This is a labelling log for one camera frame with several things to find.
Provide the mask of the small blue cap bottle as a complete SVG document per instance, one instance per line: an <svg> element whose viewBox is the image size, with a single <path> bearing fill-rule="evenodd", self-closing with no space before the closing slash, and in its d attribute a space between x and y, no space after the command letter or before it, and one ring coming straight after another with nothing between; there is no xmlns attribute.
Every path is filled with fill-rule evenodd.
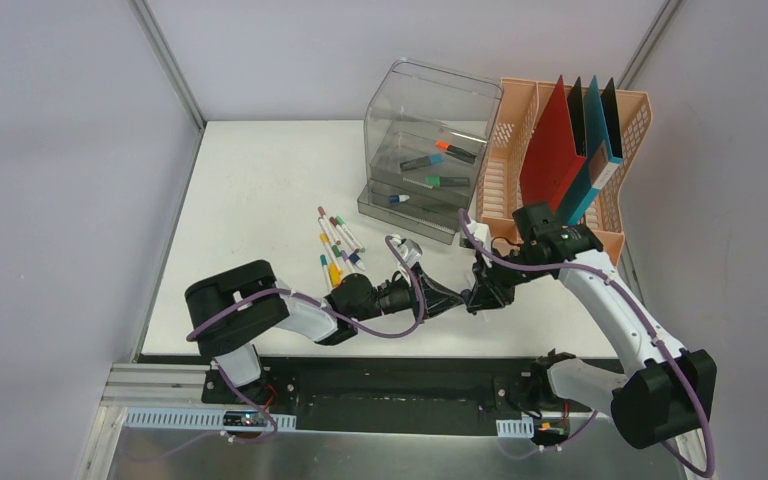
<svg viewBox="0 0 768 480"><path fill-rule="evenodd" d="M407 202L409 200L410 200L410 196L405 194L390 195L388 197L389 204L399 204L399 203Z"/></svg>

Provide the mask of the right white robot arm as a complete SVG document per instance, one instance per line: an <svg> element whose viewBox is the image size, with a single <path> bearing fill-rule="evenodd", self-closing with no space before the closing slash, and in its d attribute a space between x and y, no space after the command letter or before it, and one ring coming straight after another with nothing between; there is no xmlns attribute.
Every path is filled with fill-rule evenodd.
<svg viewBox="0 0 768 480"><path fill-rule="evenodd" d="M585 307L613 347L623 371L598 369L564 357L527 384L529 400L543 410L565 399L608 415L636 449L699 430L713 451L710 414L717 366L704 350L689 351L662 327L616 273L609 255L585 225L555 220L546 203L515 211L524 243L507 256L492 251L482 225L458 213L462 235L477 251L478 285L502 305L516 285L544 275L556 278Z"/></svg>

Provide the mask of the blue black marker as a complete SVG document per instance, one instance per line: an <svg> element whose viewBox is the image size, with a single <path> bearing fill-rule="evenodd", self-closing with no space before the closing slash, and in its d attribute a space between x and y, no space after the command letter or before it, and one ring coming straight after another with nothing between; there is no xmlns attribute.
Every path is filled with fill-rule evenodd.
<svg viewBox="0 0 768 480"><path fill-rule="evenodd" d="M430 154L430 155L420 156L410 160L402 161L399 163L399 168L401 172L407 172L407 171L413 171L421 168L438 165L443 161L444 161L444 156L442 154L439 154L439 153Z"/></svg>

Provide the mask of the teal notebook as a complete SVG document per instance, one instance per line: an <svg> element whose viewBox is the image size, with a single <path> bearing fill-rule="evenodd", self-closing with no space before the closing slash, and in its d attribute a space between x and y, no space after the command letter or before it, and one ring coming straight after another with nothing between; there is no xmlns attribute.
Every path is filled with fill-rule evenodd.
<svg viewBox="0 0 768 480"><path fill-rule="evenodd" d="M556 214L575 225L621 165L624 154L614 80L604 87L593 76L583 97L586 160Z"/></svg>

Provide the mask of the orange highlighter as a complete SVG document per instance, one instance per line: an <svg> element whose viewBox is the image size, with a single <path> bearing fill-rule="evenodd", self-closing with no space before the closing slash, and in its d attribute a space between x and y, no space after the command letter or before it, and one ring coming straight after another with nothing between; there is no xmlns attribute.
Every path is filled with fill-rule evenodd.
<svg viewBox="0 0 768 480"><path fill-rule="evenodd" d="M435 146L447 155L468 164L474 164L477 158L476 154L444 141L437 141Z"/></svg>

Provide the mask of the clear grey drawer box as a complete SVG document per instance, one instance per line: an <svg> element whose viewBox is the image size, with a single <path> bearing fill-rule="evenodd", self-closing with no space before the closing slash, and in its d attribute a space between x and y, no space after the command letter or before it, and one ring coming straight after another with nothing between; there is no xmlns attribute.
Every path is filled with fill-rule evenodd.
<svg viewBox="0 0 768 480"><path fill-rule="evenodd" d="M357 198L361 214L450 244L458 212L468 209L489 152L500 110L500 81L410 58L395 61L368 103L364 118L366 182ZM444 141L477 155L462 162L435 146ZM399 163L442 154L438 165L401 172ZM468 177L471 185L441 188L428 176ZM410 200L389 204L390 195Z"/></svg>

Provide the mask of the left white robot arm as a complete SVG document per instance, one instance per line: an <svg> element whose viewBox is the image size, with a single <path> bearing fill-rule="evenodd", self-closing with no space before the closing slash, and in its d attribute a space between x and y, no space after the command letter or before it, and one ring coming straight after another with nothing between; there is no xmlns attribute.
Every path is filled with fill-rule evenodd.
<svg viewBox="0 0 768 480"><path fill-rule="evenodd" d="M227 377L229 394L246 405L264 394L253 342L272 328L333 346L354 337L365 320L408 311L424 321L464 303L463 294L431 279L420 265L380 285L350 273L317 298L291 289L265 260L200 280L185 290L184 298L193 327L187 341L216 363Z"/></svg>

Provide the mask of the green highlighter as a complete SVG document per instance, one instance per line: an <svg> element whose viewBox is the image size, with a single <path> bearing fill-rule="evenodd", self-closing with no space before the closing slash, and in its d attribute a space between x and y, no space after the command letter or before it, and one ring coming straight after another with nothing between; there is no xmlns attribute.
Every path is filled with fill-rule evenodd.
<svg viewBox="0 0 768 480"><path fill-rule="evenodd" d="M425 183L441 188L461 188L469 187L471 185L468 177L459 176L428 176L425 178Z"/></svg>

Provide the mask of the red folder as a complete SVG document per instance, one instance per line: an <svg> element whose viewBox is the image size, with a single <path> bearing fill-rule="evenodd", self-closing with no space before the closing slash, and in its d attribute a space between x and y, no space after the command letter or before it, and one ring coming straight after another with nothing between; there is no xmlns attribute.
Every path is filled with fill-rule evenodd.
<svg viewBox="0 0 768 480"><path fill-rule="evenodd" d="M582 82L559 78L529 140L519 186L525 206L547 203L556 210L586 160Z"/></svg>

